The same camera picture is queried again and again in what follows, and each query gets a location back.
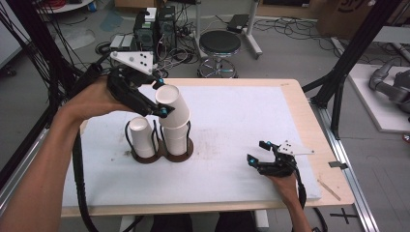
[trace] cardboard box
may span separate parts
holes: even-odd
[[[316,29],[321,36],[352,39],[373,5],[370,0],[331,0],[321,10]]]
[[[319,12],[327,0],[310,0],[308,7],[290,7],[266,5],[260,1],[256,14],[259,16],[318,18]]]

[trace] black stool seat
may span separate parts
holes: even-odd
[[[199,46],[205,53],[236,53],[241,47],[241,40],[227,31],[210,31],[199,39]]]

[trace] white paper cup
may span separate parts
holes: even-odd
[[[153,156],[156,151],[153,147],[151,134],[152,129],[148,120],[144,117],[136,117],[130,121],[129,128],[132,135],[132,146],[136,153],[143,157],[149,158]],[[158,141],[154,139],[156,148],[158,148]]]
[[[165,138],[170,138],[170,139],[187,137],[187,132],[188,132],[188,125],[183,125],[182,127],[177,128],[177,129],[163,128],[163,136]]]
[[[190,120],[190,110],[176,86],[162,85],[157,90],[155,99],[157,103],[167,104],[175,108],[166,118],[160,118],[160,124],[164,128],[180,128]]]
[[[174,156],[183,155],[187,152],[187,136],[177,139],[165,138],[166,149]]]

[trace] hand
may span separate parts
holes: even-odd
[[[99,77],[96,82],[68,101],[59,113],[69,115],[73,120],[84,121],[115,110],[132,111],[112,97],[106,88],[106,81],[106,75]]]
[[[298,193],[296,191],[296,176],[294,173],[288,177],[266,177],[274,183],[285,205],[295,203],[295,200],[299,203]]]

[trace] wrist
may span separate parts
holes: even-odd
[[[285,195],[282,197],[282,202],[289,208],[289,207],[300,207],[301,204],[299,202],[298,196],[295,195]]]
[[[76,116],[69,107],[61,107],[54,116],[53,124],[58,124],[62,128],[79,128],[84,120]]]

